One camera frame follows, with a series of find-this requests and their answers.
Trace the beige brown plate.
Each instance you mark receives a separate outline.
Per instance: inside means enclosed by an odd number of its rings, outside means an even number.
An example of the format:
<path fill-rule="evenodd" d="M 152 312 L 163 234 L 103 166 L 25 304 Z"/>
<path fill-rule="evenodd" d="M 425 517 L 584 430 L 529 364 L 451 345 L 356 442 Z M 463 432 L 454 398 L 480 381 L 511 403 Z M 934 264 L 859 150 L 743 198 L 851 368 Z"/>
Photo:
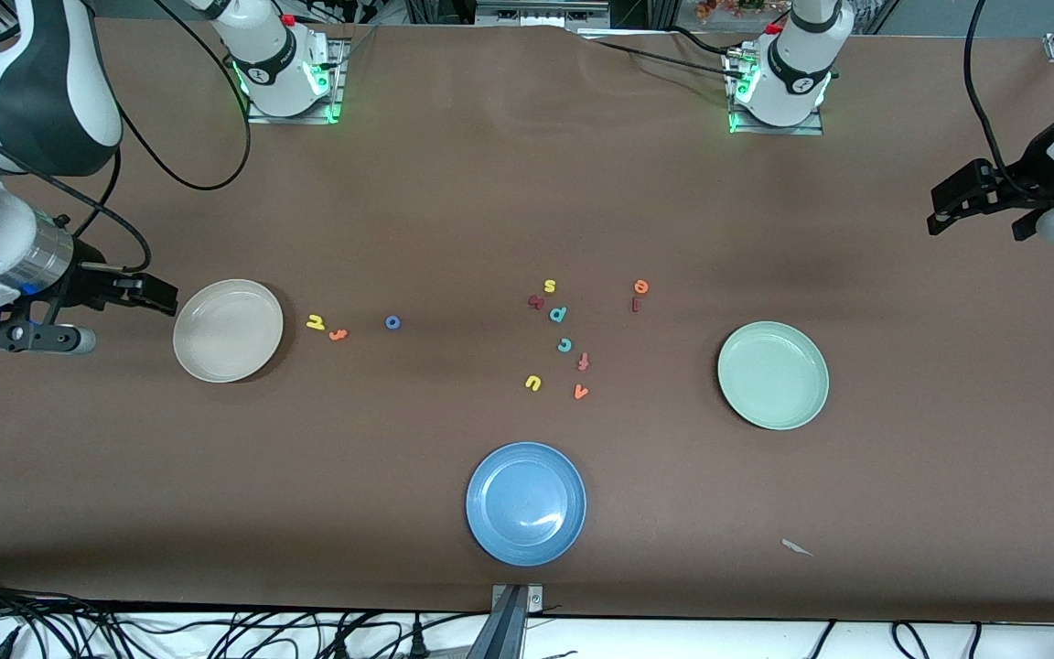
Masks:
<path fill-rule="evenodd" d="M 172 346 L 193 377 L 228 384 L 255 375 L 279 350 L 280 301 L 264 284 L 227 279 L 204 286 L 181 306 Z"/>

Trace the pale green plate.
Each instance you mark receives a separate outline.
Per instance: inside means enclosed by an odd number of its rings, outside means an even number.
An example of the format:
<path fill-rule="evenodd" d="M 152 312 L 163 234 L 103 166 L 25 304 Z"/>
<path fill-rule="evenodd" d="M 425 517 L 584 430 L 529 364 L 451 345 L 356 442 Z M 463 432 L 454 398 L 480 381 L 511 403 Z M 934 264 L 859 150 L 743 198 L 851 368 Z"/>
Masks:
<path fill-rule="evenodd" d="M 823 411 L 831 391 L 827 362 L 815 342 L 769 319 L 727 335 L 716 358 L 716 382 L 733 412 L 773 431 L 806 426 Z"/>

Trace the orange flower decoration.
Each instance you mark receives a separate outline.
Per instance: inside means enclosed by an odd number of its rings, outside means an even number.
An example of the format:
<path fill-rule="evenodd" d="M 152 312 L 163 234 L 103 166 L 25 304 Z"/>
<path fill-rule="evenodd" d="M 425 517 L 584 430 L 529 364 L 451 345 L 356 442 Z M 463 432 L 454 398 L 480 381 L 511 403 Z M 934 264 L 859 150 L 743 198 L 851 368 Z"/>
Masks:
<path fill-rule="evenodd" d="M 694 0 L 694 13 L 700 22 L 719 20 L 762 20 L 790 9 L 793 0 Z"/>

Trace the brown table cover mat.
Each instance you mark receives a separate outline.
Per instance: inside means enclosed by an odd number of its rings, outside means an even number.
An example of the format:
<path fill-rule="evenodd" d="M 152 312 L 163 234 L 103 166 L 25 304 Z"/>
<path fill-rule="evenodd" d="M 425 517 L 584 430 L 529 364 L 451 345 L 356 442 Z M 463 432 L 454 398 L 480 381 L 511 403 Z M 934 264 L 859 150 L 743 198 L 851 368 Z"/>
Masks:
<path fill-rule="evenodd" d="M 152 272 L 183 299 L 264 283 L 284 340 L 234 384 L 188 375 L 143 309 L 62 313 L 99 335 L 87 356 L 0 353 L 0 585 L 479 610 L 535 581 L 588 616 L 1054 621 L 1054 243 L 1014 243 L 1012 212 L 925 226 L 933 185 L 987 153 L 961 55 L 852 40 L 823 134 L 769 136 L 729 133 L 702 72 L 563 30 L 384 27 L 339 124 L 255 125 L 229 187 L 126 142 L 112 206 Z M 790 431 L 716 379 L 764 319 L 827 362 Z M 545 566 L 466 522 L 515 442 L 588 493 Z"/>

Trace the blue plate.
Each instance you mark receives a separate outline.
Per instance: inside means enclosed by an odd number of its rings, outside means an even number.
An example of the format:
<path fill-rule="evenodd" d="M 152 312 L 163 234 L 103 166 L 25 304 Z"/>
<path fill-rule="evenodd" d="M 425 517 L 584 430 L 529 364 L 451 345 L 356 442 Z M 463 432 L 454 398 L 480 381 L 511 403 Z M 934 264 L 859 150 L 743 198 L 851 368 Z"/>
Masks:
<path fill-rule="evenodd" d="M 557 448 L 515 442 L 485 456 L 466 488 L 479 546 L 511 567 L 540 567 L 572 549 L 588 513 L 575 464 Z"/>

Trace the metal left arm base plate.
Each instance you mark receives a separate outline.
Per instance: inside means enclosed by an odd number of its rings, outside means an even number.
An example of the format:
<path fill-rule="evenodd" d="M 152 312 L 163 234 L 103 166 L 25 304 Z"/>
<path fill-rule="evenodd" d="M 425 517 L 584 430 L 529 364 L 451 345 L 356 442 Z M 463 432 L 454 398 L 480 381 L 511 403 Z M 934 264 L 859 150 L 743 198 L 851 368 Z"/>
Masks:
<path fill-rule="evenodd" d="M 812 100 L 808 115 L 794 125 L 766 124 L 753 113 L 750 108 L 743 104 L 743 100 L 750 96 L 753 89 L 757 88 L 761 78 L 758 53 L 756 50 L 747 49 L 747 46 L 756 46 L 756 42 L 743 42 L 739 49 L 727 49 L 726 53 L 720 56 L 724 71 L 737 73 L 737 77 L 728 79 L 725 86 L 728 124 L 731 134 L 821 136 L 823 134 L 823 118 L 821 117 L 820 103 L 824 100 L 823 91 L 817 93 L 816 99 Z"/>

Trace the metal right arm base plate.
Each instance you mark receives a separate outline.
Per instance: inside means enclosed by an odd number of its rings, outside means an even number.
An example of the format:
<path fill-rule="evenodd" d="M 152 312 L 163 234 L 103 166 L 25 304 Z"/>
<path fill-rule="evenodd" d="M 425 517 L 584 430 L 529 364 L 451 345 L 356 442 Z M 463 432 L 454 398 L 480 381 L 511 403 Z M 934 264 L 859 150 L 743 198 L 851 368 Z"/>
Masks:
<path fill-rule="evenodd" d="M 337 124 L 348 78 L 350 40 L 293 26 L 296 53 L 280 70 L 235 64 L 252 124 Z"/>

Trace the grey metal rail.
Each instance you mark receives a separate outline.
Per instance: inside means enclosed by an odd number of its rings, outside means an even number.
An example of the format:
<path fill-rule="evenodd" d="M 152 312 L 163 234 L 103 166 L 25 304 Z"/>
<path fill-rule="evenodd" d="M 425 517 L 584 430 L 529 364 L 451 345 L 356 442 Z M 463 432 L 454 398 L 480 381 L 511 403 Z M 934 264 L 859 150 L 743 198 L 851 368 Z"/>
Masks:
<path fill-rule="evenodd" d="M 610 28 L 609 0 L 476 0 L 474 25 Z"/>

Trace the grey metal table bracket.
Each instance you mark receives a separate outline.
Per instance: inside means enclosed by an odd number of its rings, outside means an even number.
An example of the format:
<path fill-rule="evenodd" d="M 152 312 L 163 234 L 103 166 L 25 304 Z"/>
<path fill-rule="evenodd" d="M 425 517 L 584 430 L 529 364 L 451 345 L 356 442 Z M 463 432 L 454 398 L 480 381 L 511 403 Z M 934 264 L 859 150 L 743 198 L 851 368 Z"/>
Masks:
<path fill-rule="evenodd" d="M 492 610 L 466 659 L 522 659 L 527 622 L 543 612 L 543 584 L 497 584 Z"/>

